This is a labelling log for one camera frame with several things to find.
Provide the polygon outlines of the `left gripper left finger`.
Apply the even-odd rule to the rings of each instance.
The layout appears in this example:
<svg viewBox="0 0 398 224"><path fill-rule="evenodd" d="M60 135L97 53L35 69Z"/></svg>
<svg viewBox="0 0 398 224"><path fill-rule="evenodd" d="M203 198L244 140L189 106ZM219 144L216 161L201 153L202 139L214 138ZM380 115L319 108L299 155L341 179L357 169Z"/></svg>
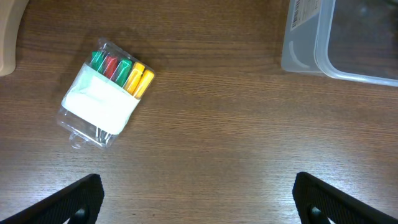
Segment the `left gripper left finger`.
<svg viewBox="0 0 398 224"><path fill-rule="evenodd" d="M94 224L103 199L100 175L89 174L1 223Z"/></svg>

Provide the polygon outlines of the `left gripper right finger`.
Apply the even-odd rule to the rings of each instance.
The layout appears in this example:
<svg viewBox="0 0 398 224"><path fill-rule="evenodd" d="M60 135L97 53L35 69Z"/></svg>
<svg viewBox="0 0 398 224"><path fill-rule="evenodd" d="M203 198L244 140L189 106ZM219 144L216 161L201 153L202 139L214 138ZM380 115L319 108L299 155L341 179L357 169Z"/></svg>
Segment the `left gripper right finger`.
<svg viewBox="0 0 398 224"><path fill-rule="evenodd" d="M297 173L292 195L300 221L305 224L397 224L396 218L370 207L307 172Z"/></svg>

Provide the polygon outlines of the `clear plastic container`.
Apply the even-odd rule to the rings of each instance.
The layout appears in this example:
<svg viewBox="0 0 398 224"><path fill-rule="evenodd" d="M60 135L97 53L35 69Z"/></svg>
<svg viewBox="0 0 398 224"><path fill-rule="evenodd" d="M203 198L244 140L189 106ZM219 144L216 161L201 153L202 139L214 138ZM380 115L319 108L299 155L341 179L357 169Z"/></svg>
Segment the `clear plastic container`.
<svg viewBox="0 0 398 224"><path fill-rule="evenodd" d="M397 1L290 0L281 67L397 86Z"/></svg>

